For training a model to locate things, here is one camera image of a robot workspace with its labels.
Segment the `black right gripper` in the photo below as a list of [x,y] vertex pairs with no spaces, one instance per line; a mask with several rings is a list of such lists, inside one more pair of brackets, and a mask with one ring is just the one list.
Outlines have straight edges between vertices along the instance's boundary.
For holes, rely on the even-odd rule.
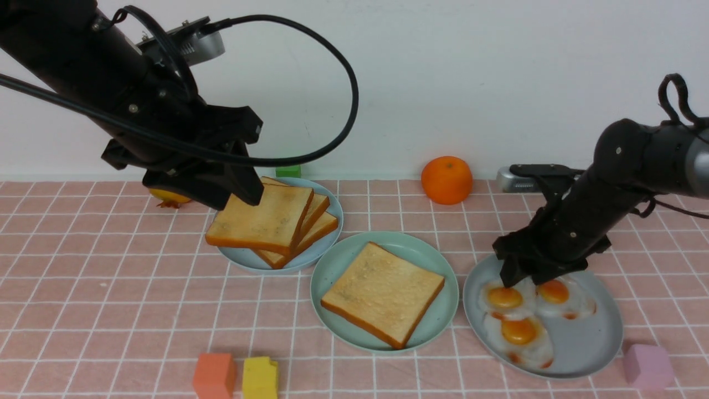
[[525,278],[540,286],[587,270],[588,257],[610,247],[606,234],[612,226],[612,213],[602,207],[583,210],[556,201],[540,208],[529,225],[494,241],[504,288],[512,288]]

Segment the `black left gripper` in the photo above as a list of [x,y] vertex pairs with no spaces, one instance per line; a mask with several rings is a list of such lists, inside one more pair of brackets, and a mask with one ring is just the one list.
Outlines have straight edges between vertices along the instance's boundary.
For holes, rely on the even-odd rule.
[[205,102],[116,102],[102,111],[153,133],[146,140],[126,129],[101,122],[111,140],[101,159],[116,170],[145,170],[142,184],[164,190],[221,211],[238,198],[258,206],[264,187],[253,166],[208,161],[194,152],[169,149],[175,139],[200,149],[230,156],[248,156],[246,145],[259,139],[263,121],[250,107],[225,107]]

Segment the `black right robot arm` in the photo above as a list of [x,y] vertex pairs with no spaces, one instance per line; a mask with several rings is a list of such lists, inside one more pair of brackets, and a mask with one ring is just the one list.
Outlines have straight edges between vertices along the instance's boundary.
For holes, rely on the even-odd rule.
[[[497,238],[494,252],[503,261],[506,287],[523,278],[537,285],[587,268],[587,257],[610,247],[607,233],[628,214],[646,217],[658,195],[707,198],[707,119],[686,112],[685,125],[675,112],[658,126],[623,119],[610,124],[595,147],[586,170],[560,166],[509,167],[530,178],[546,205],[530,224]],[[176,139],[144,130],[142,137],[168,151],[162,164],[148,166],[142,183],[185,196],[221,211],[232,197],[257,205],[264,185],[256,167],[296,166],[332,152],[355,123],[352,112],[342,131],[326,146],[304,156],[256,158],[245,145],[255,142],[263,123],[210,124],[194,138]]]

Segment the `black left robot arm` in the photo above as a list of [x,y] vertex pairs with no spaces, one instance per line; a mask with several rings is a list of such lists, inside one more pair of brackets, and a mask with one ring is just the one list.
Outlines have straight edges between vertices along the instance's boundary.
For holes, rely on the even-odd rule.
[[142,52],[96,1],[3,1],[2,50],[64,99],[157,134],[152,143],[94,119],[111,139],[101,158],[116,170],[145,171],[143,184],[221,210],[231,197],[256,205],[264,186],[251,166],[168,149],[166,138],[246,156],[263,122],[249,107],[208,105],[177,46]]

